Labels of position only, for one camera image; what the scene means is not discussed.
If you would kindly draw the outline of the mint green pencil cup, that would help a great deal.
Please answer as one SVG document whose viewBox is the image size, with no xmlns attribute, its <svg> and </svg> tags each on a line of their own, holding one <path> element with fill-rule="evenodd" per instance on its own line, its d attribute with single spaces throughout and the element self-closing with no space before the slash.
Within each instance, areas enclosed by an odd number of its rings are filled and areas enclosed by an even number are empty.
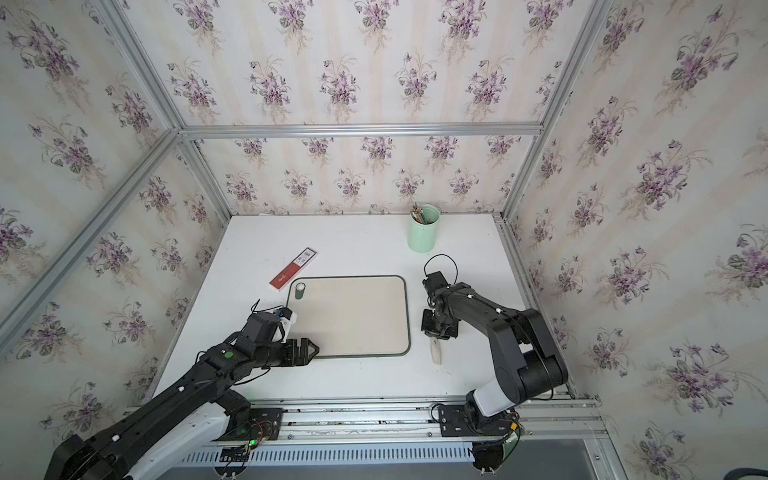
<svg viewBox="0 0 768 480">
<path fill-rule="evenodd" d="M 411 216 L 407 243 L 409 248 L 417 253 L 428 253 L 436 244 L 438 226 L 441 218 L 440 210 L 430 204 L 419 204 L 423 210 L 425 225 L 417 223 Z"/>
</svg>

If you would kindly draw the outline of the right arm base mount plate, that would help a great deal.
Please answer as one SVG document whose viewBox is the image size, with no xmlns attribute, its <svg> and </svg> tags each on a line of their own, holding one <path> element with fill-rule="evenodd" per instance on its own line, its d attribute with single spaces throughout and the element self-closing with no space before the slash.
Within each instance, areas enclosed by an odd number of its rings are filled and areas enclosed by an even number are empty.
<svg viewBox="0 0 768 480">
<path fill-rule="evenodd" d="M 435 403 L 430 407 L 429 415 L 438 425 L 440 435 L 446 438 L 502 437 L 509 435 L 519 424 L 519 414 L 513 409 L 485 417 L 469 405 Z"/>
</svg>

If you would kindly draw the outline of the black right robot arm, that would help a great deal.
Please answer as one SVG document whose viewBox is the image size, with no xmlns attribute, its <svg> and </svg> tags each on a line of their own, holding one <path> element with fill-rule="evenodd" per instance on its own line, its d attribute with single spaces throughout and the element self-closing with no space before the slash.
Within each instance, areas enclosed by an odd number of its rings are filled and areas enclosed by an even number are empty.
<svg viewBox="0 0 768 480">
<path fill-rule="evenodd" d="M 423 286 L 427 308 L 421 331 L 426 336 L 454 339 L 464 322 L 488 340 L 494 379 L 468 394 L 469 416 L 491 418 L 567 383 L 565 361 L 539 311 L 504 307 L 464 282 L 449 283 L 439 272 L 427 275 Z"/>
</svg>

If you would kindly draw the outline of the coloured pencils in cup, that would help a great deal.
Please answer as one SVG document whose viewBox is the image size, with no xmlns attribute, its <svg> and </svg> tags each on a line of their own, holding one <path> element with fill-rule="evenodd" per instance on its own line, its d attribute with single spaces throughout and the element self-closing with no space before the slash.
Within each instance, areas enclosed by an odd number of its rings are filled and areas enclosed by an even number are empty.
<svg viewBox="0 0 768 480">
<path fill-rule="evenodd" d="M 421 225 L 426 224 L 426 221 L 423 216 L 423 210 L 418 203 L 414 203 L 412 205 L 411 216 L 417 223 Z"/>
</svg>

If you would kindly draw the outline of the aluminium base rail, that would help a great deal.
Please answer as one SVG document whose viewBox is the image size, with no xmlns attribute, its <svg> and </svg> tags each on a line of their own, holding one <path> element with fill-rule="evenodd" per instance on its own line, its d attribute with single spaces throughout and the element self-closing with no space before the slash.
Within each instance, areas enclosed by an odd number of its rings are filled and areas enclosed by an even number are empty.
<svg viewBox="0 0 768 480">
<path fill-rule="evenodd" d="M 277 440 L 212 442 L 187 454 L 180 467 L 219 471 L 247 467 L 299 467 L 473 463 L 496 450 L 508 458 L 526 441 L 602 440 L 607 436 L 596 407 L 588 401 L 534 400 L 510 409 L 519 424 L 502 437 L 440 435 L 431 420 L 435 403 L 461 405 L 456 398 L 342 403 L 263 403 L 256 408 L 284 410 Z"/>
</svg>

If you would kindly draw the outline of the red rectangular box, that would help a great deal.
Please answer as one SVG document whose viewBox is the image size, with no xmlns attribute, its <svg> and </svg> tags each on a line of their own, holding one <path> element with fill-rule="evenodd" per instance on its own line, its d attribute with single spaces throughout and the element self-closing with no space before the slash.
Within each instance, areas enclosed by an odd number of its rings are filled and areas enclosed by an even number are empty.
<svg viewBox="0 0 768 480">
<path fill-rule="evenodd" d="M 312 260 L 318 255 L 318 251 L 307 247 L 301 251 L 293 260 L 291 260 L 274 278 L 269 281 L 269 285 L 276 291 L 282 290 L 290 281 L 292 281 Z"/>
</svg>

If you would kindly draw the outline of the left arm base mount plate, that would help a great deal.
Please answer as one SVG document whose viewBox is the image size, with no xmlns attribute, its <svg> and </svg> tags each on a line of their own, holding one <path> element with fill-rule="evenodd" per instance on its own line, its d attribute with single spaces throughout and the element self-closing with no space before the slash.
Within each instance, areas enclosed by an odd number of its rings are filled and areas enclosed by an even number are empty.
<svg viewBox="0 0 768 480">
<path fill-rule="evenodd" d="M 224 433 L 215 441 L 277 440 L 283 414 L 282 408 L 251 408 L 248 414 L 244 411 L 236 413 L 228 420 Z"/>
</svg>

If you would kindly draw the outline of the beige green-rimmed cutting board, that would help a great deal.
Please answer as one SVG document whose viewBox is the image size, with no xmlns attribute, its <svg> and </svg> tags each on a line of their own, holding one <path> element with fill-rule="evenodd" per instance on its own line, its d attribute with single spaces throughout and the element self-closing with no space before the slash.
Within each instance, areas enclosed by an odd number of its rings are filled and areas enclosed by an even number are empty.
<svg viewBox="0 0 768 480">
<path fill-rule="evenodd" d="M 289 338 L 307 338 L 320 358 L 399 357 L 411 348 L 405 279 L 399 275 L 302 277 L 286 306 Z"/>
</svg>

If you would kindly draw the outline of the aluminium frame profiles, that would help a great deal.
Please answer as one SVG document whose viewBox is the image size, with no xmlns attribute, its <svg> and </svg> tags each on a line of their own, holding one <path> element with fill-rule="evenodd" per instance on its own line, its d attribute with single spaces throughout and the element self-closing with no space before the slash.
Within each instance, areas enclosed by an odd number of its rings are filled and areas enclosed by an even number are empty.
<svg viewBox="0 0 768 480">
<path fill-rule="evenodd" d="M 179 149 L 188 162 L 193 177 L 212 200 L 214 210 L 222 222 L 228 222 L 232 210 L 222 189 L 216 184 L 210 167 L 194 146 L 196 139 L 233 139 L 263 136 L 266 138 L 304 137 L 420 137 L 438 134 L 480 136 L 485 134 L 521 134 L 532 136 L 533 145 L 539 147 L 551 132 L 555 119 L 565 106 L 576 76 L 589 53 L 598 31 L 604 24 L 612 4 L 609 1 L 593 1 L 580 26 L 572 49 L 564 64 L 560 79 L 550 96 L 550 102 L 540 121 L 526 122 L 439 122 L 439 123 L 352 123 L 352 124 L 288 124 L 243 126 L 188 126 L 170 96 L 163 90 L 160 77 L 151 65 L 135 29 L 117 1 L 96 1 L 94 10 L 110 31 L 118 51 L 136 76 L 139 86 L 148 95 L 149 103 L 157 109 L 166 130 L 141 157 L 138 165 L 122 180 L 84 223 L 77 234 L 57 254 L 49 267 L 30 285 L 17 304 L 1 322 L 1 353 L 7 355 L 18 342 L 26 328 L 36 319 L 44 302 L 49 300 L 71 275 L 75 266 L 94 247 L 101 235 L 115 221 L 129 202 L 138 194 L 144 182 L 164 162 L 173 150 Z"/>
</svg>

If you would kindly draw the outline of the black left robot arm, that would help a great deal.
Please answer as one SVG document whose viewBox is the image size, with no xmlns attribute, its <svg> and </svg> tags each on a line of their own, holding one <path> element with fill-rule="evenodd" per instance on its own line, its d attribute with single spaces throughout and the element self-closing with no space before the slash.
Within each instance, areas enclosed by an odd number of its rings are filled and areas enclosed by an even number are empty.
<svg viewBox="0 0 768 480">
<path fill-rule="evenodd" d="M 257 368 L 308 365 L 320 347 L 308 338 L 257 342 L 235 332 L 206 350 L 170 387 L 122 420 L 55 450 L 46 479 L 150 479 L 203 444 L 235 418 L 248 421 L 250 401 L 233 390 Z"/>
</svg>

